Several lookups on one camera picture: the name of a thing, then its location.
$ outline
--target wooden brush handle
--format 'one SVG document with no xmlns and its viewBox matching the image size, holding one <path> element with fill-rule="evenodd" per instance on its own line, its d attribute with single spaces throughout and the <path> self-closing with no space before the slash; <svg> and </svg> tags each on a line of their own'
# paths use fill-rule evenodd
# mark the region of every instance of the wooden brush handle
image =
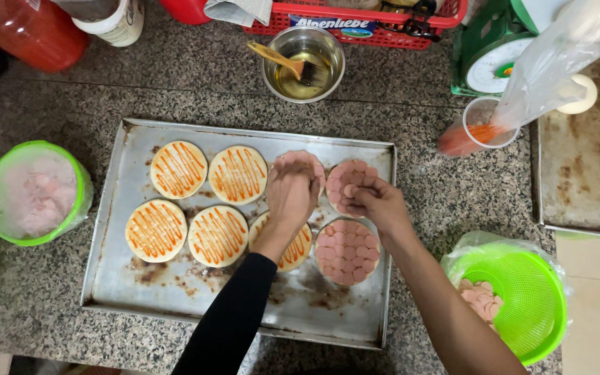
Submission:
<svg viewBox="0 0 600 375">
<path fill-rule="evenodd" d="M 300 80 L 300 77 L 302 74 L 302 69 L 305 64 L 304 61 L 289 60 L 286 57 L 282 56 L 281 53 L 275 51 L 274 49 L 265 47 L 264 45 L 254 42 L 253 40 L 248 41 L 247 46 L 249 46 L 249 48 L 256 51 L 256 53 L 258 53 L 260 56 L 263 56 L 270 61 L 274 61 L 275 63 L 277 63 L 279 65 L 283 65 L 283 66 L 289 68 L 293 72 L 293 74 L 295 74 L 295 78 L 298 81 Z"/>
</svg>

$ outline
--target stainless steel bowl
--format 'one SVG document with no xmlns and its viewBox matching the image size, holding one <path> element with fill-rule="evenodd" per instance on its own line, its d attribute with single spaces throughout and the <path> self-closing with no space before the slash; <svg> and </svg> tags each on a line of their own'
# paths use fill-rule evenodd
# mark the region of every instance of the stainless steel bowl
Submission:
<svg viewBox="0 0 600 375">
<path fill-rule="evenodd" d="M 329 79 L 319 95 L 308 98 L 293 98 L 279 87 L 275 78 L 278 64 L 268 59 L 262 59 L 262 78 L 265 85 L 278 97 L 293 103 L 312 103 L 319 101 L 337 88 L 344 76 L 344 48 L 329 32 L 312 26 L 294 26 L 281 31 L 268 45 L 286 57 L 294 56 L 301 51 L 319 54 L 329 62 Z"/>
</svg>

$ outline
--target red container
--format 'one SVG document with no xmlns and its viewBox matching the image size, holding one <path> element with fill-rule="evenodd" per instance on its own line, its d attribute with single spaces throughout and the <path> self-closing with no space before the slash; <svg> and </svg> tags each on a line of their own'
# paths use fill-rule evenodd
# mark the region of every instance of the red container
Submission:
<svg viewBox="0 0 600 375">
<path fill-rule="evenodd" d="M 361 21 L 379 21 L 399 25 L 400 27 L 411 18 L 407 13 L 389 13 L 379 11 L 363 11 L 359 9 L 333 8 L 324 6 L 325 0 L 279 0 L 272 4 L 270 26 L 265 27 L 259 21 L 254 21 L 251 27 L 242 27 L 246 33 L 276 35 L 291 26 L 289 14 L 305 18 L 337 17 L 341 19 L 359 19 Z M 467 0 L 445 0 L 441 9 L 429 19 L 430 27 L 436 28 L 439 35 L 444 29 L 458 26 L 467 13 Z M 368 38 L 347 37 L 340 30 L 327 30 L 342 43 L 357 43 L 396 47 L 406 49 L 426 49 L 432 41 L 429 39 L 411 37 L 404 33 L 396 33 L 377 27 L 374 35 Z"/>
<path fill-rule="evenodd" d="M 0 47 L 32 67 L 66 69 L 88 44 L 87 33 L 50 0 L 0 0 Z"/>
<path fill-rule="evenodd" d="M 201 25 L 212 21 L 203 11 L 206 2 L 207 0 L 159 0 L 175 21 L 187 25 Z"/>
</svg>

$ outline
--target green plastic colander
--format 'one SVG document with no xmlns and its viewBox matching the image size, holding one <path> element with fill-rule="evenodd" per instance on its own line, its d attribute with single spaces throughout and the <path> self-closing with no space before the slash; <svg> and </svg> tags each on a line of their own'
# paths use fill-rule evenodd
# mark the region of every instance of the green plastic colander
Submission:
<svg viewBox="0 0 600 375">
<path fill-rule="evenodd" d="M 487 281 L 504 301 L 495 327 L 523 365 L 544 359 L 561 343 L 566 332 L 566 296 L 554 269 L 540 256 L 516 251 L 506 243 L 480 245 L 466 253 L 454 269 L 462 278 Z"/>
<path fill-rule="evenodd" d="M 42 235 L 41 237 L 37 238 L 17 238 L 7 233 L 4 227 L 0 227 L 0 237 L 2 237 L 8 242 L 12 242 L 20 246 L 40 245 L 42 243 L 54 240 L 56 237 L 64 234 L 65 232 L 70 231 L 74 227 L 77 227 L 78 224 L 80 224 L 87 217 L 87 213 L 89 211 L 89 208 L 91 207 L 92 199 L 94 197 L 94 187 L 92 185 L 88 171 L 85 169 L 85 167 L 83 167 L 82 164 L 80 164 L 78 160 L 76 160 L 76 158 L 73 157 L 73 155 L 71 155 L 70 152 L 50 142 L 29 141 L 15 146 L 11 149 L 11 151 L 8 151 L 3 157 L 1 157 L 0 199 L 1 196 L 6 193 L 6 187 L 3 183 L 3 179 L 5 178 L 5 171 L 7 170 L 7 168 L 14 166 L 15 163 L 21 158 L 32 158 L 32 155 L 35 152 L 39 152 L 39 150 L 53 151 L 55 153 L 58 153 L 60 156 L 63 156 L 71 163 L 73 171 L 75 172 L 77 192 L 75 201 L 73 202 L 73 207 L 71 208 L 68 217 L 66 217 L 66 219 L 64 219 L 64 221 L 60 225 L 58 225 L 52 232 L 46 235 Z M 2 214 L 5 214 L 5 210 L 2 210 L 0 208 L 0 215 Z"/>
</svg>

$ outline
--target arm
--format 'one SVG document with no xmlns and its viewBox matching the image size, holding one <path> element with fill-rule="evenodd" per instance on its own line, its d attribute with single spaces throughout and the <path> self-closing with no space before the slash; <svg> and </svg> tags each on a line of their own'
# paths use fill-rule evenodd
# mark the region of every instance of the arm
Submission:
<svg viewBox="0 0 600 375">
<path fill-rule="evenodd" d="M 203 315 L 173 375 L 214 372 L 215 365 L 223 374 L 238 372 L 261 325 L 277 264 L 316 207 L 319 183 L 311 177 L 292 165 L 271 172 L 268 224 Z"/>
<path fill-rule="evenodd" d="M 342 204 L 380 228 L 381 243 L 395 259 L 446 371 L 526 375 L 512 351 L 462 299 L 423 247 L 407 217 L 402 192 L 381 179 L 354 190 L 354 199 Z"/>
</svg>

